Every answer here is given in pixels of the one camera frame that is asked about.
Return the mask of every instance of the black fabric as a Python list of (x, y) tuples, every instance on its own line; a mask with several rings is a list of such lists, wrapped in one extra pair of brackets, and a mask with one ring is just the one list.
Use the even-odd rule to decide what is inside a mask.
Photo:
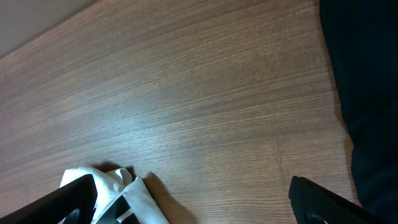
[(320, 0), (363, 208), (398, 223), (398, 1)]

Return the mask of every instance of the black plastic part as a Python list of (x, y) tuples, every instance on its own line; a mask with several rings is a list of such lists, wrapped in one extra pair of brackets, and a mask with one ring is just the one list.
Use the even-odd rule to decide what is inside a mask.
[(0, 224), (90, 224), (97, 198), (91, 174), (59, 188), (3, 218)]
[(127, 217), (121, 224), (140, 224), (136, 215), (131, 214), (129, 217)]
[(289, 199), (298, 224), (386, 223), (304, 177), (292, 178)]
[(97, 221), (97, 224), (117, 224), (116, 219), (130, 209), (129, 204), (123, 196), (120, 196)]

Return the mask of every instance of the wood grain surface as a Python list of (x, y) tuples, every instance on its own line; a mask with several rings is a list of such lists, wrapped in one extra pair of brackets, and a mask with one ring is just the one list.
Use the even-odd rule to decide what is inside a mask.
[(0, 59), (0, 216), (63, 171), (133, 166), (171, 223), (295, 223), (290, 179), (356, 202), (313, 0), (100, 0)]

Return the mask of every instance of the dark cloth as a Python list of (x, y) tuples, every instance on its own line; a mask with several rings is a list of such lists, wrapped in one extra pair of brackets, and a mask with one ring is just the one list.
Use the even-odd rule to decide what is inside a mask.
[(320, 0), (359, 201), (398, 223), (398, 1)]

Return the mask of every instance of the black object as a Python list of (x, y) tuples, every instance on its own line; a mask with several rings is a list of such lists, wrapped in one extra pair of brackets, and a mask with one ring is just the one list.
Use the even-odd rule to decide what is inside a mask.
[(351, 172), (368, 212), (294, 177), (289, 197), (299, 224), (398, 223), (397, 11), (396, 0), (320, 0), (343, 119), (354, 144)]
[(386, 223), (304, 177), (293, 177), (289, 199), (298, 224)]
[[(129, 204), (123, 196), (116, 199), (113, 204), (107, 209), (107, 211), (97, 221), (97, 224), (120, 224), (117, 218), (123, 215), (130, 209)], [(121, 224), (139, 224), (139, 221), (135, 214), (129, 215), (125, 218)]]
[(97, 191), (91, 174), (59, 188), (3, 218), (0, 224), (90, 224)]

